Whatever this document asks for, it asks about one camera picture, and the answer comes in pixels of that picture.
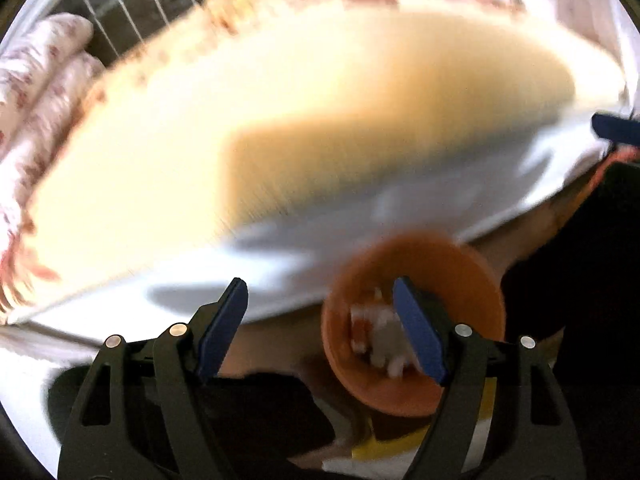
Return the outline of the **orange plastic trash bin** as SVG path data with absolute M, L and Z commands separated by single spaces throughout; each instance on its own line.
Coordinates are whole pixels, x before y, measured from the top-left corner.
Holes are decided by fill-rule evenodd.
M 387 415 L 425 417 L 437 410 L 442 388 L 418 372 L 390 378 L 352 352 L 350 307 L 372 304 L 379 290 L 392 299 L 395 278 L 408 276 L 431 292 L 451 321 L 465 323 L 480 336 L 502 341 L 506 310 L 498 281 L 473 248 L 447 237 L 413 231 L 358 252 L 337 274 L 322 308 L 323 349 L 333 373 L 358 401 Z

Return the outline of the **white orange snack wrapper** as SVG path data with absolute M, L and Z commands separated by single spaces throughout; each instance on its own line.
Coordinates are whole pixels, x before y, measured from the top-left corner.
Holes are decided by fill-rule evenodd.
M 349 309 L 350 348 L 389 378 L 419 368 L 399 315 L 376 288 L 373 299 Z

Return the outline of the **white bed sheet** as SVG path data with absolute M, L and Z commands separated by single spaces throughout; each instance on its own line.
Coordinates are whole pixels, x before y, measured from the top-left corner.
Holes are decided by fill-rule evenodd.
M 427 228 L 475 240 L 560 192 L 605 156 L 582 113 L 413 167 L 333 203 L 185 249 L 50 307 L 1 332 L 1 403 L 47 471 L 60 445 L 46 392 L 64 368 L 90 361 L 108 336 L 157 336 L 215 300 L 232 278 L 250 291 L 250 322 L 320 300 L 354 252 L 381 237 Z

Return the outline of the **yellow floral fleece blanket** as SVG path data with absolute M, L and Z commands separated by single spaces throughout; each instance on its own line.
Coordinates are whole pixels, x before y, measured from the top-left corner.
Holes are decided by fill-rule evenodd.
M 502 0 L 202 0 L 95 76 L 1 235 L 1 321 L 256 221 L 626 98 Z

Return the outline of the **folded pink floral quilt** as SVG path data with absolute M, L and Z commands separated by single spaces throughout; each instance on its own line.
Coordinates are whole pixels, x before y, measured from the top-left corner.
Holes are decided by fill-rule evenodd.
M 35 186 L 103 64 L 86 52 L 93 24 L 61 13 L 38 22 L 1 55 L 1 235 L 14 236 Z

